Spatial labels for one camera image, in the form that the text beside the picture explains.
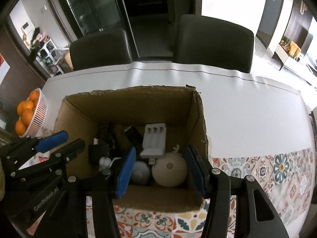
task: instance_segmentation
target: white tabletop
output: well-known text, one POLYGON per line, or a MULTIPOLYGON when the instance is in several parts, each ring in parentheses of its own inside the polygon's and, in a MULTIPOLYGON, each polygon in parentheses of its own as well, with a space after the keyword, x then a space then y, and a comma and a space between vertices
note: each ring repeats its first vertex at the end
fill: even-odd
POLYGON ((132 86, 195 86, 201 92, 212 157, 247 157, 313 148, 300 92, 274 80, 203 65, 104 66, 48 79, 45 128, 54 129, 65 96, 132 86))
POLYGON ((301 63, 290 57, 281 45, 278 45, 276 47, 275 52, 282 60, 285 67, 290 69, 302 79, 306 80, 312 86, 317 87, 317 77, 315 77, 315 75, 310 72, 307 66, 302 65, 301 63))

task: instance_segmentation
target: door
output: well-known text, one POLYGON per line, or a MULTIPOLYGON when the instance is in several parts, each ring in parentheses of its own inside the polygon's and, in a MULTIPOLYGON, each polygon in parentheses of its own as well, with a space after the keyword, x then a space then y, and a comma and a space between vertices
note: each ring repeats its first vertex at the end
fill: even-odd
POLYGON ((283 6, 283 0, 266 0, 261 22, 256 33, 265 48, 271 42, 283 6))
POLYGON ((138 60, 138 51, 131 30, 129 19, 123 0, 61 0, 66 4, 68 17, 73 17, 70 23, 85 36, 89 33, 103 31, 110 28, 123 28, 134 61, 138 60))

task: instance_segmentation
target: orange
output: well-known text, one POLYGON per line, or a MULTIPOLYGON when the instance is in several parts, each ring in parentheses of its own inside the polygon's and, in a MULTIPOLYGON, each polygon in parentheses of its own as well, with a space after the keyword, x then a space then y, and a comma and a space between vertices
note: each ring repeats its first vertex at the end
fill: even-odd
POLYGON ((33 102, 33 104, 34 104, 33 112, 35 112, 35 109, 36 109, 37 103, 38 103, 38 100, 35 100, 35 101, 33 102))
POLYGON ((23 113, 23 110, 24 110, 24 104, 25 104, 25 101, 22 101, 19 105, 18 105, 18 107, 17 107, 17 109, 16 109, 16 112, 18 113, 18 116, 22 116, 22 113, 23 113))
POLYGON ((31 100, 32 102, 38 100, 40 97, 40 93, 37 91, 37 90, 33 90, 31 93, 30 93, 30 98, 29 100, 31 100))
POLYGON ((33 117, 33 108, 30 109, 30 108, 26 108, 24 111, 23 111, 23 114, 22 114, 22 122, 26 125, 26 126, 29 126, 31 120, 32 120, 32 117, 33 117))
POLYGON ((21 119, 18 120, 15 124, 15 132, 19 136, 22 136, 26 132, 26 126, 24 125, 21 119))
POLYGON ((23 106, 23 110, 25 110, 27 108, 33 110, 34 104, 33 104, 33 102, 31 100, 26 100, 25 101, 24 106, 23 106))

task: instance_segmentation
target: dining table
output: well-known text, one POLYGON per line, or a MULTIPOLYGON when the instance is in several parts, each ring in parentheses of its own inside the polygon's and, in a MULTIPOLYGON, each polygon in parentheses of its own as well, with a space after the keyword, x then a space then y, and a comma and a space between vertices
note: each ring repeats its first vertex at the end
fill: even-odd
MULTIPOLYGON (((49 78, 42 92, 49 110, 38 136, 54 133, 66 96, 134 86, 193 86, 200 93, 213 167, 243 178, 253 175, 281 217, 290 238, 305 221, 315 186, 315 143, 300 91, 236 70, 172 62, 133 62, 73 71, 49 78)), ((37 155, 30 164, 49 155, 37 155)), ((234 237, 236 197, 231 196, 227 237, 234 237)), ((92 203, 87 226, 94 237, 92 203)), ((122 237, 198 238, 209 200, 194 212, 149 212, 114 205, 122 237)), ((29 230, 32 233, 36 225, 29 230)))

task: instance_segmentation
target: glass door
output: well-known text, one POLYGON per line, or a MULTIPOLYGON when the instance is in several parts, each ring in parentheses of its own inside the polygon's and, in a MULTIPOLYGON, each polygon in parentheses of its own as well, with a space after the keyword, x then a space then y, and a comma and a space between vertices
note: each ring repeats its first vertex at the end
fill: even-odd
POLYGON ((126 31, 133 60, 138 51, 123 0, 64 0, 82 35, 110 28, 126 31))

